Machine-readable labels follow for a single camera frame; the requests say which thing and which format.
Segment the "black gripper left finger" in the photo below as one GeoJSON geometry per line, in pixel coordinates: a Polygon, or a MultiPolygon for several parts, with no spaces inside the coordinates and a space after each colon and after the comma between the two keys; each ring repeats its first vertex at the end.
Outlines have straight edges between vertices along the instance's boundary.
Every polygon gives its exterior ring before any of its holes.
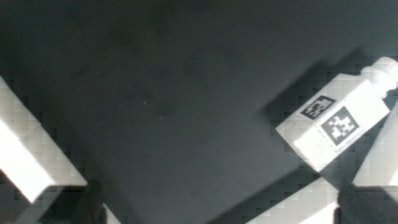
{"type": "Polygon", "coordinates": [[[37,224],[108,224],[103,187],[96,180],[83,186],[50,186],[42,195],[50,206],[37,224]]]}

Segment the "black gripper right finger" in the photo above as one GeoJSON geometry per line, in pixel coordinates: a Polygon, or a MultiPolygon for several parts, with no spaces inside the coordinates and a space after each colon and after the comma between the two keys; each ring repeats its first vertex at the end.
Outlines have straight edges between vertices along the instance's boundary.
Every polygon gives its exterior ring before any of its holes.
{"type": "Polygon", "coordinates": [[[334,224],[398,224],[398,186],[339,189],[334,224]]]}

